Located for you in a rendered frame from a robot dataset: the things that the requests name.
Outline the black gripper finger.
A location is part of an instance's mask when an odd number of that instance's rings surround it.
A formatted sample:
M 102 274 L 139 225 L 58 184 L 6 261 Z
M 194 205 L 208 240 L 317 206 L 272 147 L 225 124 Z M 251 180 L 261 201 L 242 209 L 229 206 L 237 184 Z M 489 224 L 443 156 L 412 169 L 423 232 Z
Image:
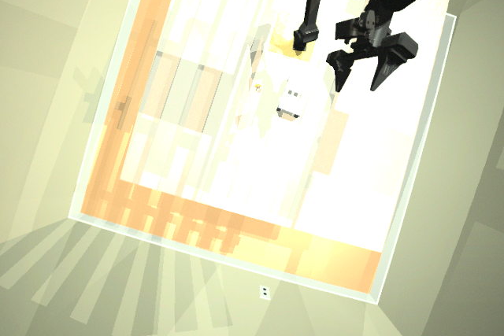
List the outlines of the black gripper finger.
M 347 79 L 349 78 L 352 69 L 348 68 L 345 64 L 337 60 L 329 61 L 329 65 L 331 65 L 334 68 L 335 92 L 339 93 L 343 89 L 343 86 L 345 85 Z
M 378 64 L 372 79 L 370 87 L 371 91 L 375 91 L 378 86 L 391 75 L 392 72 L 401 65 L 406 64 L 408 61 L 393 48 L 380 51 L 377 50 L 377 56 Z

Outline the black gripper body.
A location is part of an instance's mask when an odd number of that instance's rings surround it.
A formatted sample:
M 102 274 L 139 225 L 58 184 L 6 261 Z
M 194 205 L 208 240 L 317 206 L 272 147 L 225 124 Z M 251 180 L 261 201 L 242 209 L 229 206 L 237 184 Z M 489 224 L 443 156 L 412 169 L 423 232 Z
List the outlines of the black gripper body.
M 372 41 L 364 39 L 365 37 L 357 38 L 355 42 L 350 44 L 350 48 L 353 49 L 352 53 L 347 53 L 342 49 L 330 52 L 328 53 L 326 62 L 337 60 L 350 68 L 355 61 L 378 57 L 377 50 L 380 51 L 389 48 L 397 50 L 407 60 L 414 59 L 419 50 L 417 42 L 405 31 L 391 35 L 390 23 L 387 17 L 375 15 Z

